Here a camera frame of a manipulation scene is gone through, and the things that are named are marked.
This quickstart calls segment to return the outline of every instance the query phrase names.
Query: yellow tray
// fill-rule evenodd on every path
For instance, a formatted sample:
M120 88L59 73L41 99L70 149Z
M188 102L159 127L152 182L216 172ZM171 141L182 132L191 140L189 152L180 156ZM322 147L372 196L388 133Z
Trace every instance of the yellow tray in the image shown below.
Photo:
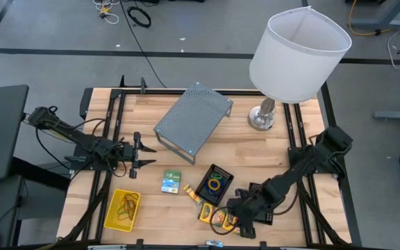
M104 227L131 232L133 223L137 217L140 198L141 195L138 192L115 190L112 200L110 200L108 216L106 216L106 220L104 221ZM129 217L131 211L133 211L132 219Z

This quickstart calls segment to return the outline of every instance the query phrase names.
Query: wooden table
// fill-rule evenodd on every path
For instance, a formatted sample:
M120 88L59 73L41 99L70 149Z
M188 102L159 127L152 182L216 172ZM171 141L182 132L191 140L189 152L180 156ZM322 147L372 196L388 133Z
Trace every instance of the wooden table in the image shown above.
M109 94L109 88L93 90L87 119L106 116ZM119 137L124 137L125 141L130 142L134 131L141 132L143 143L158 152L141 153L140 159L156 159L157 162L139 170L135 180L128 178L127 175L124 178L113 177L109 203L115 189L136 191L142 194L142 198L133 230L125 233L105 228L102 243L135 244L137 239L144 239L145 244L199 245L204 244L206 240L221 240L228 246L258 246L260 241L266 241L271 247L305 246L299 202L295 203L290 212L275 216L272 226L256 223L257 238L250 240L233 233L225 236L214 234L207 223L197 219L201 206L196 206L183 191L186 184L196 188L212 163L234 175L234 181L221 205L234 196L236 188L247 189L249 182L262 183L267 178L287 170L289 139L283 104L276 103L272 129L260 132L248 125L247 115L254 106L260 105L264 96L228 96L234 101L231 116L223 118L197 154L197 163L193 166L161 145L153 131L154 126L179 97L178 94L126 95ZM117 116L117 107L116 103L112 117ZM291 111L296 141L300 145L294 109L291 108ZM301 103L301 111L307 136L316 135L324 130L322 114L316 99ZM96 122L86 124L84 131L91 133L95 124ZM113 125L112 123L109 138L113 136ZM96 135L101 135L102 130L100 126ZM165 194L160 191L163 172L166 169L181 171L181 189L178 194ZM120 163L117 173L122 174L123 171L124 168ZM85 171L72 181L57 236L68 234L84 213L88 205L92 178L93 172ZM316 174L315 182L322 213L341 238L350 242L337 180L329 174ZM275 211L285 210L291 204L295 190L295 186L291 188L285 202ZM90 238L94 237L97 215L96 211L92 218ZM309 215L313 240L317 242L315 221L311 212Z

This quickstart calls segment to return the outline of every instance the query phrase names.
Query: gray carpet floor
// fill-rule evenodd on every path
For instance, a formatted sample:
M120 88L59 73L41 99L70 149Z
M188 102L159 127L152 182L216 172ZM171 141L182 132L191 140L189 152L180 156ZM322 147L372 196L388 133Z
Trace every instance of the gray carpet floor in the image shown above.
M348 30L349 4L343 0L308 2ZM359 4L355 16L378 17L392 2ZM6 0L0 0L0 12L4 4ZM134 26L133 30L145 51L251 54L267 20L298 7L300 0L162 0L158 6L145 8L153 26ZM115 6L112 13L119 15L117 25L97 17L90 0L14 0L0 23L0 48L139 51L120 7ZM388 59L386 42L391 35L353 36L353 46L345 57ZM400 34L394 46L400 49ZM254 88L249 80L249 59L149 60L168 87L185 88L199 81L211 88ZM29 85L26 112L57 105L60 118L70 124L81 122L78 108L84 88L117 86L122 75L130 85L144 77L150 87L160 87L143 57L0 53L0 86ZM362 243L400 249L400 122L372 118L375 110L400 110L400 70L387 65L343 64L331 74L328 88L336 121L355 140L346 163ZM72 154L71 145L40 136L57 157ZM39 148L33 128L24 124L15 155L37 165L53 161ZM48 242L55 236L65 196L36 183L28 186L32 199L20 213L26 223L19 243ZM45 229L44 224L54 226Z

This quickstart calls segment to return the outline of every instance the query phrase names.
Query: white lampshade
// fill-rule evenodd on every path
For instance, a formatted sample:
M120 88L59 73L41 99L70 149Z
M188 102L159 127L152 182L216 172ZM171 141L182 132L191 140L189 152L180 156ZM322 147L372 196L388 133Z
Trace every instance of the white lampshade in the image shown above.
M249 66L253 84L283 103L311 99L351 47L340 26L311 7L274 15Z

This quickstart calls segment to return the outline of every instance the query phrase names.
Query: small green box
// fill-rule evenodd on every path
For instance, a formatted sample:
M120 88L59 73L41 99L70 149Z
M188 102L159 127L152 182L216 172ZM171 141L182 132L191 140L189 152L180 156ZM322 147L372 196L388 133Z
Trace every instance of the small green box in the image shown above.
M163 176L163 184L161 185L162 192L178 194L180 187L181 173L177 170L166 170Z

